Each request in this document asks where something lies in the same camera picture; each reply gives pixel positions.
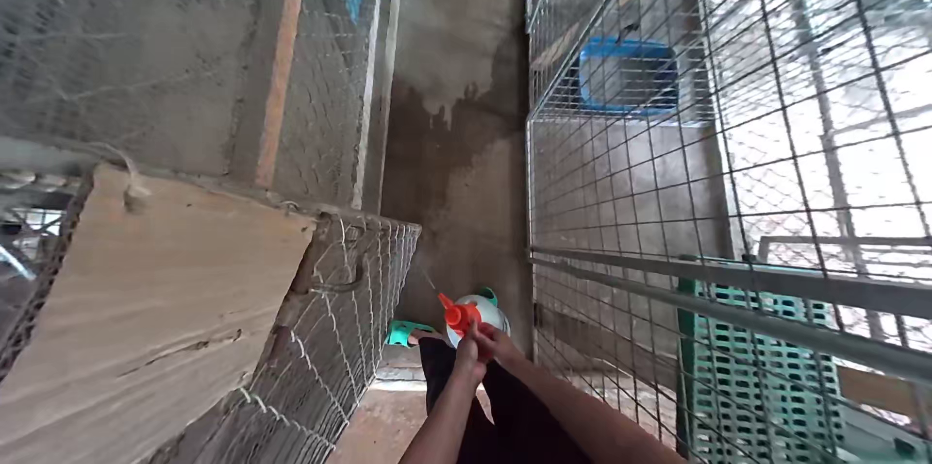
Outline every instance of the black pants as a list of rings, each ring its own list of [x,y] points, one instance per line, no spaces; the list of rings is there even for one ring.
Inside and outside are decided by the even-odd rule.
[[[421,338],[420,361],[427,380],[427,413],[447,386],[457,352],[436,338]],[[473,462],[589,462],[545,405],[498,363],[489,363],[482,381],[492,405],[493,425],[479,399],[472,399],[460,446],[460,464]]]

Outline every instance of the green plastic crate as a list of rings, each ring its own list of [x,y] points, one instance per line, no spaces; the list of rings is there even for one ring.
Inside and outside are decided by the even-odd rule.
[[[706,299],[706,287],[715,291],[718,303],[746,307],[747,295],[738,289],[680,280],[679,291]],[[750,306],[763,306],[785,319],[805,320],[805,305],[796,297],[762,292],[759,301],[752,293]],[[813,318],[815,323],[830,324],[828,305],[813,303]],[[820,389],[821,371],[824,393],[837,397],[838,373],[831,356],[820,355],[817,360],[807,348],[761,334],[752,339],[741,327],[687,311],[679,311],[679,321],[681,332],[688,337],[681,340],[684,372],[678,383],[678,435],[692,450],[687,452],[681,442],[684,457],[697,456],[716,464],[753,462],[748,455],[761,462],[772,457],[774,462],[830,460],[826,456],[831,450],[812,446],[830,448],[832,439],[836,446],[843,444],[845,423],[837,402],[826,404],[821,394],[775,375]],[[770,373],[757,375],[755,359]],[[687,414],[684,405],[695,416]]]

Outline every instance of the wooden plank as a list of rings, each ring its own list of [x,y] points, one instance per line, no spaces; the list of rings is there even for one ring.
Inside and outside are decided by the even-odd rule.
[[[904,414],[913,420],[918,421],[920,418],[910,382],[843,366],[838,366],[838,380],[845,398]],[[926,412],[932,413],[932,396],[929,396],[928,391]]]
[[[295,57],[295,38],[300,16],[301,0],[284,0],[282,20],[275,44],[275,60],[272,62],[271,84],[266,98],[265,123],[259,142],[259,159],[255,168],[255,183],[266,189],[271,189],[275,177],[285,95],[288,92],[288,78],[291,76],[292,61]]]
[[[254,371],[314,220],[177,181],[124,208],[95,173],[29,347],[0,387],[5,463],[133,462]]]

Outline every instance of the white spray bottle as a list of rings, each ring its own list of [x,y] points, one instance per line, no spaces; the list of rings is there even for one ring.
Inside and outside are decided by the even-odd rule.
[[[478,294],[466,295],[453,302],[444,293],[438,293],[443,303],[444,321],[447,323],[447,337],[453,348],[460,344],[460,338],[469,330],[470,322],[490,324],[511,336],[512,327],[508,318],[499,309],[499,299],[489,288],[482,288]]]

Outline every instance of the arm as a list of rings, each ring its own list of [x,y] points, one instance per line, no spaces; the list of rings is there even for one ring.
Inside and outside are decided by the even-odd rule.
[[[628,417],[524,358],[505,333],[484,325],[476,341],[547,406],[593,462],[618,462],[623,456],[629,462],[683,463]]]
[[[460,341],[453,374],[427,420],[404,450],[399,464],[454,464],[457,461],[475,388],[485,375],[485,364],[478,361],[479,350],[472,335],[470,331]]]

